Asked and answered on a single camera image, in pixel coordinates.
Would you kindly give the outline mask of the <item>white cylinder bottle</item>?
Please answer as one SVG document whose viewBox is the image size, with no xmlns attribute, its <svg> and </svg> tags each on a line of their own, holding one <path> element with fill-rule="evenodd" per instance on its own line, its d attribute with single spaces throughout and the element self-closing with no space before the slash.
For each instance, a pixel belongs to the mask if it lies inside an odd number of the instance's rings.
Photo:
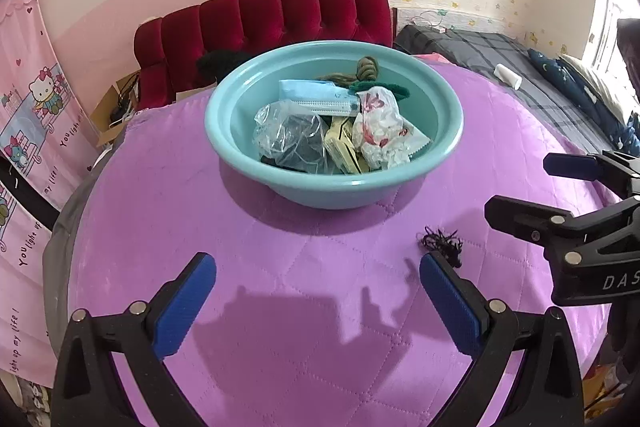
<svg viewBox="0 0 640 427">
<path fill-rule="evenodd" d="M 521 88 L 523 78 L 512 69 L 503 64 L 497 64 L 494 69 L 494 75 L 497 79 L 513 90 Z"/>
</svg>

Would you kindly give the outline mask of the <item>teal plastic basin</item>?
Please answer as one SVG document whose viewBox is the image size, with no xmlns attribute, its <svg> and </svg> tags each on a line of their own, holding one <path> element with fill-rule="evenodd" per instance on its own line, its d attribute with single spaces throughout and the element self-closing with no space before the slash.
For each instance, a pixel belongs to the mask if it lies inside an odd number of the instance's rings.
<svg viewBox="0 0 640 427">
<path fill-rule="evenodd" d="M 367 206 L 457 146 L 460 101 L 430 66 L 387 46 L 328 40 L 260 54 L 224 78 L 204 118 L 234 171 L 297 204 Z"/>
</svg>

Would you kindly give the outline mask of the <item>white crumpled plastic bag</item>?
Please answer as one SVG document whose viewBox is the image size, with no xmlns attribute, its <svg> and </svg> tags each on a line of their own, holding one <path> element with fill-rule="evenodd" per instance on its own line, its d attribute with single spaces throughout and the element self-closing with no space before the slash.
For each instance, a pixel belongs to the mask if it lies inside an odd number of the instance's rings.
<svg viewBox="0 0 640 427">
<path fill-rule="evenodd" d="M 395 142 L 402 130 L 396 98 L 390 90 L 372 87 L 358 94 L 360 112 L 352 126 L 352 143 L 371 170 L 386 170 L 408 162 L 395 157 Z"/>
</svg>

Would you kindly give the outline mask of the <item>black tangled earphones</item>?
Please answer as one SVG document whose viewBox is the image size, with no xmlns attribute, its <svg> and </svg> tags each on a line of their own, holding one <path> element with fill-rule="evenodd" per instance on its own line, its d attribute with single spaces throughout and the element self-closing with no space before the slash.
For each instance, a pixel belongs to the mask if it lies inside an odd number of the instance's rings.
<svg viewBox="0 0 640 427">
<path fill-rule="evenodd" d="M 463 243 L 456 231 L 447 234 L 441 229 L 433 230 L 425 227 L 419 243 L 426 253 L 439 253 L 454 269 L 461 268 L 460 256 Z"/>
</svg>

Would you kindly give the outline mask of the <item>gold foil snack packet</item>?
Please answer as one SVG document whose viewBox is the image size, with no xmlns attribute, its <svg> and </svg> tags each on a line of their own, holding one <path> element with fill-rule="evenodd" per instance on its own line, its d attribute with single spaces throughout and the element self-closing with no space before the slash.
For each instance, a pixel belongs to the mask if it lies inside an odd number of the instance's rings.
<svg viewBox="0 0 640 427">
<path fill-rule="evenodd" d="M 352 143 L 353 123 L 352 118 L 334 116 L 324 135 L 323 146 L 342 173 L 366 173 L 370 171 L 369 165 Z"/>
</svg>

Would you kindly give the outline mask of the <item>pink Hello Kitty curtain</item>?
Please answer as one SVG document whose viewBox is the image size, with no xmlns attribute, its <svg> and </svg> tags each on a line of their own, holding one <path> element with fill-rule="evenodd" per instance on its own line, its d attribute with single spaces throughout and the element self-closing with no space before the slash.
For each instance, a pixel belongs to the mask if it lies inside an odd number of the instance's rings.
<svg viewBox="0 0 640 427">
<path fill-rule="evenodd" d="M 98 157 L 96 129 L 55 56 L 38 0 L 1 0 L 1 156 L 36 194 L 61 209 Z M 41 218 L 1 187 L 1 367 L 53 383 L 44 316 Z"/>
</svg>

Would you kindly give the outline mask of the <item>dark blue star pillow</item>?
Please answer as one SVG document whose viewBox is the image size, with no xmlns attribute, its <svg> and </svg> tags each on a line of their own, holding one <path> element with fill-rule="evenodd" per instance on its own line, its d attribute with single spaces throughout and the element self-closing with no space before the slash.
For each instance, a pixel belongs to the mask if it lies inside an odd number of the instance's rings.
<svg viewBox="0 0 640 427">
<path fill-rule="evenodd" d="M 614 150 L 638 157 L 639 135 L 630 120 L 623 122 L 622 108 L 604 96 L 603 83 L 581 61 L 569 55 L 551 58 L 529 48 L 529 61 L 603 131 Z"/>
</svg>

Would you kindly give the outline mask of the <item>blue surgical mask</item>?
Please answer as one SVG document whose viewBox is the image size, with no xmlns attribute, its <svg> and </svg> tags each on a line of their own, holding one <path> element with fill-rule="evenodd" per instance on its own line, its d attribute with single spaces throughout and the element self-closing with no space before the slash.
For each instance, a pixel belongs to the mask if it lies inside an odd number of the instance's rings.
<svg viewBox="0 0 640 427">
<path fill-rule="evenodd" d="M 279 98 L 291 100 L 320 116 L 356 117 L 360 98 L 332 81 L 282 79 Z"/>
</svg>

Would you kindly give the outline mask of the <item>white orange sachet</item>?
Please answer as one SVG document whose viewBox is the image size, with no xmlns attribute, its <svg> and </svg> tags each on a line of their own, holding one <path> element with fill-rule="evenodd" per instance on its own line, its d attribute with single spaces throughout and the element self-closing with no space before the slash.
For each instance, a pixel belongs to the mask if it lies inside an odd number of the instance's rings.
<svg viewBox="0 0 640 427">
<path fill-rule="evenodd" d="M 407 119 L 404 120 L 401 132 L 395 142 L 395 157 L 398 161 L 408 162 L 413 155 L 419 153 L 431 139 Z"/>
</svg>

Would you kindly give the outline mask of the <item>clear plastic zip bag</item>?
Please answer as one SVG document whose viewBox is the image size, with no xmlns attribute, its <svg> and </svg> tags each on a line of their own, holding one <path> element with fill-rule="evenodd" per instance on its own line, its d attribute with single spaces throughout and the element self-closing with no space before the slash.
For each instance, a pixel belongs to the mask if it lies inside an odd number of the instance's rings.
<svg viewBox="0 0 640 427">
<path fill-rule="evenodd" d="M 290 100 L 270 103 L 254 117 L 253 144 L 262 155 L 276 161 L 299 158 L 328 162 L 323 146 L 326 123 L 318 114 Z"/>
</svg>

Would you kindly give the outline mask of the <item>red velvet tufted sofa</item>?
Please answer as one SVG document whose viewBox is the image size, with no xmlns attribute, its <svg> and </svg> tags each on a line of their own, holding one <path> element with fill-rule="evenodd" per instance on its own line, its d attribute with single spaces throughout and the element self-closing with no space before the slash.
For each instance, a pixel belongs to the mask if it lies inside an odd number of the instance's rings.
<svg viewBox="0 0 640 427">
<path fill-rule="evenodd" d="M 314 40 L 390 46 L 388 0 L 208 0 L 142 24 L 134 34 L 140 109 L 171 104 L 208 86 L 196 63 L 218 51 L 255 56 Z"/>
</svg>

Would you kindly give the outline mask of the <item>cardboard box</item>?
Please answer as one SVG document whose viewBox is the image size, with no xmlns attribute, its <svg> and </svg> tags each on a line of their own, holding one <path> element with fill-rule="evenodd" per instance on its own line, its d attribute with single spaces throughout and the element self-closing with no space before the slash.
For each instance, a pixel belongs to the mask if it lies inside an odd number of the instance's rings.
<svg viewBox="0 0 640 427">
<path fill-rule="evenodd" d="M 90 118 L 98 129 L 97 147 L 114 142 L 126 124 L 138 110 L 140 72 L 114 82 L 91 113 Z"/>
</svg>

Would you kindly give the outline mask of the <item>purple quilted blanket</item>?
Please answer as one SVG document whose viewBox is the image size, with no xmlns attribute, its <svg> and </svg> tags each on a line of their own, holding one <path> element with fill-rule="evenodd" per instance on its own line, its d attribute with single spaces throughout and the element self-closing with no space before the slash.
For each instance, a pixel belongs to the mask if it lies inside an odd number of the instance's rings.
<svg viewBox="0 0 640 427">
<path fill-rule="evenodd" d="M 422 233 L 456 233 L 462 277 L 541 312 L 552 287 L 541 249 L 491 230 L 485 202 L 576 215 L 613 202 L 599 184 L 544 172 L 565 142 L 503 87 L 454 65 L 437 72 L 463 107 L 456 150 L 347 211 L 296 205 L 224 165 L 205 133 L 206 93 L 139 114 L 82 213 L 70 309 L 122 312 L 205 251 L 217 282 L 167 365 L 208 425 L 426 425 L 469 361 L 420 284 Z"/>
</svg>

